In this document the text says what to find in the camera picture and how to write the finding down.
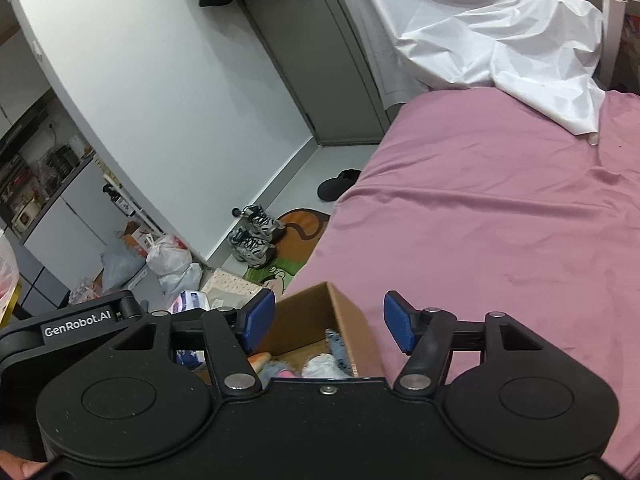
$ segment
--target bed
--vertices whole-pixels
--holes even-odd
[[[389,380],[406,357],[382,300],[458,319],[503,310],[620,401],[604,459],[640,472],[640,98],[608,92],[590,146],[495,88],[402,107],[287,289],[334,282],[366,314]],[[449,377],[477,364],[456,354]]]

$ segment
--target finger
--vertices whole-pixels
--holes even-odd
[[[0,467],[12,480],[25,480],[44,465],[43,462],[31,462],[0,450]]]

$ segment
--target small box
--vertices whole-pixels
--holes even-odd
[[[383,377],[380,352],[362,311],[332,283],[319,283],[284,296],[257,352],[269,352],[300,372],[305,362],[328,352],[324,330],[344,339],[356,377]]]
[[[151,244],[146,238],[149,234],[151,234],[151,230],[148,227],[141,226],[137,222],[127,222],[122,239],[127,245],[133,247],[140,256],[146,258],[146,254],[151,248]]]

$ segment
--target black mechanical arm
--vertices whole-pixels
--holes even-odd
[[[501,312],[463,322],[396,292],[383,309],[410,355],[393,387],[263,390],[246,355],[273,318],[268,290],[239,311],[146,314],[124,292],[12,324],[0,446],[47,458],[37,480],[622,478],[599,458],[618,403],[598,376]],[[211,386],[174,364],[189,349],[206,352]],[[480,364],[445,384],[454,351]]]

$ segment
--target floor mat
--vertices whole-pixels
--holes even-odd
[[[311,256],[329,218],[315,209],[293,209],[284,213],[280,220],[287,226],[287,231],[276,243],[277,257],[261,269],[248,269],[244,278],[269,287],[279,298]]]

